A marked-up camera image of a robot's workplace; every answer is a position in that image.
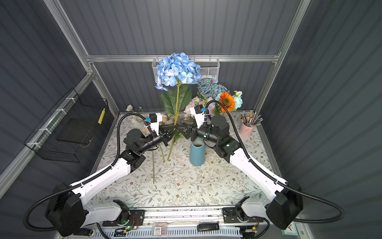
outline white wire basket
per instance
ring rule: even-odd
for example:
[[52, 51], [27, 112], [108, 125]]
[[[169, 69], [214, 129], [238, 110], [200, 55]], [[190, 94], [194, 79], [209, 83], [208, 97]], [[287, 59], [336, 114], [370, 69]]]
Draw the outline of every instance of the white wire basket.
[[[200, 65], [201, 79], [210, 78], [212, 82], [217, 83], [219, 78], [219, 68], [220, 62], [209, 61], [209, 62], [195, 62], [195, 64]], [[154, 72], [154, 80], [158, 77], [156, 66], [159, 65], [159, 60], [157, 58], [152, 60], [152, 71]]]

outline blue vase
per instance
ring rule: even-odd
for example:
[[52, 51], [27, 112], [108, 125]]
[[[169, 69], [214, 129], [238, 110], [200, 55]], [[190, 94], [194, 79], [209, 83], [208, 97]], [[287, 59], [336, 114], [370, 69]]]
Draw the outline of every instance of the blue vase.
[[205, 145], [201, 138], [197, 138], [195, 141], [191, 142], [190, 162], [192, 165], [202, 166], [202, 164], [204, 164], [204, 147]]

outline flower stem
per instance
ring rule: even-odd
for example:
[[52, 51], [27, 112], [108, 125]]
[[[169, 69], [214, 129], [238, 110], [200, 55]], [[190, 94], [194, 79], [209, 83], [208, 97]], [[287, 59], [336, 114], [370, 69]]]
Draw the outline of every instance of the flower stem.
[[167, 161], [170, 159], [170, 155], [172, 152], [172, 147], [174, 147], [174, 143], [175, 143], [175, 139], [174, 139], [174, 137], [172, 137], [171, 148], [170, 148], [170, 152], [168, 153]]
[[165, 162], [165, 157], [164, 157], [164, 155], [163, 155], [163, 149], [162, 149], [162, 146], [161, 146], [161, 145], [159, 145], [159, 148], [160, 148], [160, 151], [162, 152], [162, 158], [163, 158], [163, 162]]
[[[178, 83], [176, 84], [176, 86], [178, 87], [178, 92], [176, 94], [176, 109], [175, 109], [175, 116], [174, 116], [174, 125], [176, 125], [176, 121], [178, 120], [178, 116], [179, 116], [178, 103], [179, 103], [179, 87], [180, 87], [181, 84], [182, 84], [182, 82], [180, 80], [178, 80]], [[171, 143], [171, 148], [170, 148], [170, 152], [168, 153], [167, 160], [170, 159], [172, 148], [174, 147], [174, 143], [175, 143], [175, 138], [173, 136], [172, 143]]]
[[152, 183], [155, 184], [154, 150], [152, 151]]
[[178, 120], [178, 115], [179, 115], [179, 111], [178, 111], [178, 103], [179, 103], [179, 87], [180, 87], [181, 83], [177, 84], [176, 86], [178, 87], [178, 92], [176, 94], [176, 109], [175, 109], [175, 118], [174, 118], [174, 125], [176, 125], [176, 121]]

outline black wire basket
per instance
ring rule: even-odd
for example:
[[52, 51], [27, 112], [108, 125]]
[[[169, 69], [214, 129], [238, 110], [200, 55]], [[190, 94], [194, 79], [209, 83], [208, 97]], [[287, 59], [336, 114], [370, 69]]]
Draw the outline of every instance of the black wire basket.
[[104, 98], [76, 94], [65, 107], [56, 110], [45, 127], [37, 127], [37, 136], [31, 133], [24, 144], [42, 159], [79, 163], [107, 109]]

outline yellow label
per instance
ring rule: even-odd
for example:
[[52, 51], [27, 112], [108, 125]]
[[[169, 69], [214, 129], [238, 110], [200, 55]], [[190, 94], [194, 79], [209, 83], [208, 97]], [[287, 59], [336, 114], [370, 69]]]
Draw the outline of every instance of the yellow label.
[[102, 110], [101, 115], [99, 116], [98, 123], [101, 124], [102, 120], [104, 119], [105, 115], [105, 108]]

